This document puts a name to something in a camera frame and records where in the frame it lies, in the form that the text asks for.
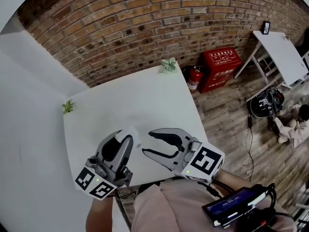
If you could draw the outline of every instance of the beige shirt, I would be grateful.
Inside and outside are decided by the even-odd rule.
[[[294,119],[296,116],[298,117],[300,105],[295,105],[292,108],[292,115]],[[303,121],[303,122],[297,122],[297,126],[295,129],[292,129],[290,127],[284,126],[280,119],[275,118],[274,122],[276,123],[279,132],[290,139],[293,148],[296,148],[299,146],[303,141],[305,141],[309,136],[309,120]]]
[[[202,206],[214,198],[196,181],[176,180],[153,185],[139,194],[134,202],[135,217],[132,232],[233,232],[235,223],[227,228],[214,228],[202,211]],[[263,209],[270,206],[270,199],[257,205]],[[277,212],[286,213],[275,206]],[[295,232],[296,225],[289,217],[277,216],[272,227],[277,232]]]

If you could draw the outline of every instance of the person sitting on floor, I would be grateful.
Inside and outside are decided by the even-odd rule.
[[[309,106],[295,105],[292,107],[292,119],[284,126],[278,117],[274,117],[279,130],[278,143],[291,141],[293,148],[299,146],[309,136]]]

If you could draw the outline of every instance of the brick wall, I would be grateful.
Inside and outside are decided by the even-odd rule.
[[[205,50],[233,46],[244,60],[263,21],[293,43],[309,26],[302,0],[27,0],[28,32],[90,87],[176,57],[195,64]]]

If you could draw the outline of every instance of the picture frame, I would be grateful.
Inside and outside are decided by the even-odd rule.
[[[269,21],[264,21],[261,29],[262,34],[268,34],[270,30],[270,22]]]

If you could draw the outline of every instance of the white table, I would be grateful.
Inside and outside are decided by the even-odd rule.
[[[130,185],[173,177],[167,168],[149,159],[142,148],[173,154],[176,147],[152,138],[159,128],[181,128],[201,141],[207,137],[182,72],[160,73],[161,66],[101,84],[70,97],[76,109],[64,115],[64,129],[72,178],[99,143],[129,122],[140,134],[141,147],[132,151],[127,167],[133,173]]]
[[[287,87],[298,80],[304,80],[304,76],[308,73],[304,61],[298,54],[296,48],[293,46],[292,42],[287,39],[286,35],[281,32],[269,32],[268,35],[263,35],[260,31],[253,31],[253,34],[258,39],[258,44],[256,45],[254,51],[251,53],[242,68],[236,73],[235,78],[243,71],[247,64],[253,60],[256,67],[258,68],[263,80],[266,83],[261,90],[256,92],[246,101],[251,100],[254,96],[265,90],[267,87],[273,85],[277,80],[283,78],[283,81]],[[271,57],[275,68],[267,73],[264,73],[259,62],[260,60],[254,57],[255,53],[263,47],[267,51],[267,56]],[[268,80],[268,77],[274,73],[276,70],[279,71],[272,80]]]

